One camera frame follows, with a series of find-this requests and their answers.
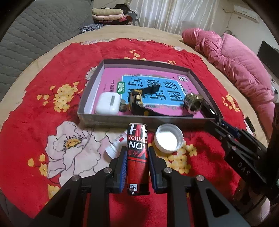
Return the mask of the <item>metallic ring ornament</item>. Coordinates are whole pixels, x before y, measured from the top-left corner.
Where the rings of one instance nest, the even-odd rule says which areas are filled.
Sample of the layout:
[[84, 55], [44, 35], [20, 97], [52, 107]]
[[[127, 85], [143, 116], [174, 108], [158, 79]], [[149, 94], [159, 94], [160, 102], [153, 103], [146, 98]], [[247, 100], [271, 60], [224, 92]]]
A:
[[183, 104], [189, 114], [196, 114], [203, 106], [203, 97], [190, 92], [185, 96]]

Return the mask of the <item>red black spray can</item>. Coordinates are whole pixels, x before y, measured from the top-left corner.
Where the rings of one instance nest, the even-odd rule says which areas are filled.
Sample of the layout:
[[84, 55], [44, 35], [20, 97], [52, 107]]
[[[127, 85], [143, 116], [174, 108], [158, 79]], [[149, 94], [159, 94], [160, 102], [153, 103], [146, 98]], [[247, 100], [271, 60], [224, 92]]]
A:
[[131, 195], [149, 194], [148, 130], [131, 123], [127, 130], [127, 186]]

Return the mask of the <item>small white pill bottle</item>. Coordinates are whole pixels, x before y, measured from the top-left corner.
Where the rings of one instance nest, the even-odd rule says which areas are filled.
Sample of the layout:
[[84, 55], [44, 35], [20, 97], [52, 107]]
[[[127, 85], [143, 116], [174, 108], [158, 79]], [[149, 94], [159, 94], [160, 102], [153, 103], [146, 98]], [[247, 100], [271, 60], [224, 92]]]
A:
[[111, 159], [117, 158], [121, 153], [122, 147], [127, 146], [127, 130], [120, 132], [116, 129], [110, 129], [106, 136], [110, 144], [105, 151]]

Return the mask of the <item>white plastic jar lid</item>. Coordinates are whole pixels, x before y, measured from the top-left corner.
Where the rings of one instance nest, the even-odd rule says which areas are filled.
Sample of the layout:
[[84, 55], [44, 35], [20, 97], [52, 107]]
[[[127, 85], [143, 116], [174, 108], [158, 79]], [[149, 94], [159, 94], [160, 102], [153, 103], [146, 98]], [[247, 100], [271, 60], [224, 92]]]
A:
[[171, 154], [183, 146], [183, 133], [174, 124], [160, 125], [154, 135], [154, 144], [163, 153]]

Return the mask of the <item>black strap wristwatch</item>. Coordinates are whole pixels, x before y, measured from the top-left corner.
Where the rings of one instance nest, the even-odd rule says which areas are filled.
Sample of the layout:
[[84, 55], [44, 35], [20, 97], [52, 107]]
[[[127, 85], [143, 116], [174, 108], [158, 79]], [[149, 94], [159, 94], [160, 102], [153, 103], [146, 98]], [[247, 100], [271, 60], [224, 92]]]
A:
[[[185, 110], [182, 96], [176, 91], [167, 91], [164, 94], [162, 86], [158, 83], [142, 87], [140, 89], [128, 89], [127, 100], [121, 99], [119, 113], [122, 115], [140, 116], [179, 116], [192, 118], [194, 115]], [[181, 113], [173, 113], [175, 109], [172, 105], [166, 105], [165, 101], [171, 98], [178, 98]]]

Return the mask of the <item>white earbuds case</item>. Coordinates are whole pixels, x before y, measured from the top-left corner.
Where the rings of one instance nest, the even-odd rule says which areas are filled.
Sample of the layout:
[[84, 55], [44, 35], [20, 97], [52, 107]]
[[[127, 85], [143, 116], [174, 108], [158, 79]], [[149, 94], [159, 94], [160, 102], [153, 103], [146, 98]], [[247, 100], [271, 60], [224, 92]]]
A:
[[104, 92], [100, 95], [95, 107], [99, 115], [117, 115], [120, 108], [121, 97], [116, 92]]

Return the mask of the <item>pink quilted duvet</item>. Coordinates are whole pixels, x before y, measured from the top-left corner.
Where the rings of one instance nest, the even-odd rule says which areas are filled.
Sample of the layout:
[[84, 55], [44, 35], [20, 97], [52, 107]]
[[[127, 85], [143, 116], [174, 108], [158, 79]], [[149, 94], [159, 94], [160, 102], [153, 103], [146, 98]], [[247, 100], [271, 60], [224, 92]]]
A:
[[270, 137], [274, 116], [274, 92], [270, 76], [257, 55], [229, 34], [200, 28], [186, 29], [183, 41], [204, 55], [248, 99]]

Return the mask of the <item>grey shallow cardboard box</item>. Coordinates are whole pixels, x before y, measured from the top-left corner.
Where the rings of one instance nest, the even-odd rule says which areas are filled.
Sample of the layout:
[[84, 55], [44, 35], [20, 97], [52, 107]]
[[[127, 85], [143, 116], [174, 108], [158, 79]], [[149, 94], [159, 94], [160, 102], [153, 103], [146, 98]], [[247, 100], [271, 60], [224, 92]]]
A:
[[[165, 95], [168, 94], [167, 91], [179, 92], [182, 96], [182, 104], [185, 96], [190, 92], [201, 95], [223, 119], [213, 97], [191, 69], [164, 62], [121, 59], [103, 60], [97, 66], [81, 97], [78, 108], [79, 119], [87, 126], [125, 128], [130, 123], [144, 123], [150, 129], [155, 129], [164, 123], [175, 124], [180, 128], [201, 127], [208, 121], [214, 121], [214, 118], [205, 117], [201, 111], [193, 114], [192, 118], [122, 115], [119, 112], [117, 115], [95, 113], [96, 104], [102, 93], [116, 92], [121, 99], [127, 100], [128, 89], [140, 89], [154, 83], [162, 86]], [[176, 114], [181, 113], [180, 102], [177, 99], [172, 97], [171, 100], [165, 101], [166, 105], [175, 107], [172, 112]]]

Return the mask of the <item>red floral blanket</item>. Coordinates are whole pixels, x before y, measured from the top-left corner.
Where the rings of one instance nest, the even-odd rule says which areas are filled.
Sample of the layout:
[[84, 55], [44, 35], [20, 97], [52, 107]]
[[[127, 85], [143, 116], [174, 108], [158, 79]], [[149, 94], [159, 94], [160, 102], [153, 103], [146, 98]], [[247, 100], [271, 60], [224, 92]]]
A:
[[[202, 58], [185, 49], [154, 41], [114, 39], [72, 43], [57, 54], [27, 86], [22, 103], [1, 129], [1, 189], [28, 218], [34, 218], [75, 174], [89, 176], [108, 166], [105, 145], [116, 130], [81, 129], [78, 103], [90, 74], [103, 59], [162, 61], [191, 69], [204, 83], [224, 119], [244, 129], [234, 98], [208, 70]], [[164, 158], [181, 174], [204, 176], [230, 201], [239, 175], [224, 161], [220, 142], [207, 132], [184, 131], [187, 149]], [[167, 196], [110, 196], [111, 226], [167, 226]]]

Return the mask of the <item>black television screen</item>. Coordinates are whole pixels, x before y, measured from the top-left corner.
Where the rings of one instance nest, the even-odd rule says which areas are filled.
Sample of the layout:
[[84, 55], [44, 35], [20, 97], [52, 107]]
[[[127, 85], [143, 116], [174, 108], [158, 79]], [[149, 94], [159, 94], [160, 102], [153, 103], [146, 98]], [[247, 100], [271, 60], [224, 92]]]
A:
[[257, 56], [278, 78], [278, 73], [279, 73], [278, 49], [273, 48], [265, 41], [262, 41]]

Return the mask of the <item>white sheer curtain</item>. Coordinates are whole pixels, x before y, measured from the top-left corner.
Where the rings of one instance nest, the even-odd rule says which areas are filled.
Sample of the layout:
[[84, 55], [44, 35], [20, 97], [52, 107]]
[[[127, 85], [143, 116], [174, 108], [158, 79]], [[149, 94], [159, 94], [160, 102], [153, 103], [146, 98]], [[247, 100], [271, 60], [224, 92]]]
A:
[[130, 1], [141, 27], [180, 35], [188, 28], [212, 28], [219, 1]]

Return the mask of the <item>white air conditioner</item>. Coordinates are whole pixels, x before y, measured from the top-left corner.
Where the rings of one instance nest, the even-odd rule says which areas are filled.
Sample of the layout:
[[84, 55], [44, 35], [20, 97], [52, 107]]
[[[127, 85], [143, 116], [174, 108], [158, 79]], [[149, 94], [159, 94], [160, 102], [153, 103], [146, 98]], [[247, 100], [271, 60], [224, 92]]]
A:
[[236, 14], [245, 16], [247, 19], [252, 20], [255, 23], [259, 23], [259, 16], [256, 12], [253, 10], [247, 9], [245, 7], [239, 6], [239, 5], [234, 5], [234, 12]]

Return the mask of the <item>stack of folded clothes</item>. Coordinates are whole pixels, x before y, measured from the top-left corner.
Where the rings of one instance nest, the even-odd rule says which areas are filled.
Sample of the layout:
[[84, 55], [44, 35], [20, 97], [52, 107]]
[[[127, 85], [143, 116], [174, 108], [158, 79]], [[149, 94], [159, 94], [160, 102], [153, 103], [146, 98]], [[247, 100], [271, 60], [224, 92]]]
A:
[[103, 25], [136, 25], [137, 14], [125, 4], [114, 8], [93, 8], [92, 17], [95, 24]]

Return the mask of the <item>beige bed sheet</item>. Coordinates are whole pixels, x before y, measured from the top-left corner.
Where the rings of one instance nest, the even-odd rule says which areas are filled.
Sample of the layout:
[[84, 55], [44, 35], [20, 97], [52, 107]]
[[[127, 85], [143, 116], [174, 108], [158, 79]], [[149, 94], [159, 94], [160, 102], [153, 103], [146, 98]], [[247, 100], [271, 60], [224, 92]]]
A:
[[48, 51], [35, 61], [33, 61], [16, 79], [10, 87], [6, 95], [1, 101], [1, 126], [8, 119], [9, 113], [14, 111], [23, 101], [25, 89], [28, 84], [35, 78], [35, 76], [52, 60], [52, 58], [61, 52], [71, 43], [80, 43], [93, 40], [104, 40], [112, 38], [131, 38], [140, 40], [153, 40], [159, 43], [164, 43], [171, 46], [179, 46], [190, 53], [194, 53], [201, 57], [206, 64], [208, 70], [215, 76], [216, 79], [223, 85], [227, 92], [237, 101], [244, 116], [248, 116], [256, 130], [256, 138], [265, 146], [268, 145], [269, 140], [266, 138], [265, 132], [261, 127], [257, 114], [251, 107], [245, 96], [243, 96], [238, 89], [229, 81], [229, 79], [221, 73], [215, 66], [196, 52], [193, 48], [183, 43], [180, 35], [175, 35], [155, 28], [137, 27], [132, 25], [109, 25], [100, 30], [86, 32], [77, 35]]

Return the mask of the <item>grey quilted sofa cover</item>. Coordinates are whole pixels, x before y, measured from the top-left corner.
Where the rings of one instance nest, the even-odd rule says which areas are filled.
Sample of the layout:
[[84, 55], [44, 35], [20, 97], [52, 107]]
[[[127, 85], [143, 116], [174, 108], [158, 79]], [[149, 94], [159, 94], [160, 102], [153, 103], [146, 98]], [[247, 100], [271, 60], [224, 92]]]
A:
[[34, 60], [92, 23], [93, 1], [34, 1], [1, 40], [1, 98]]

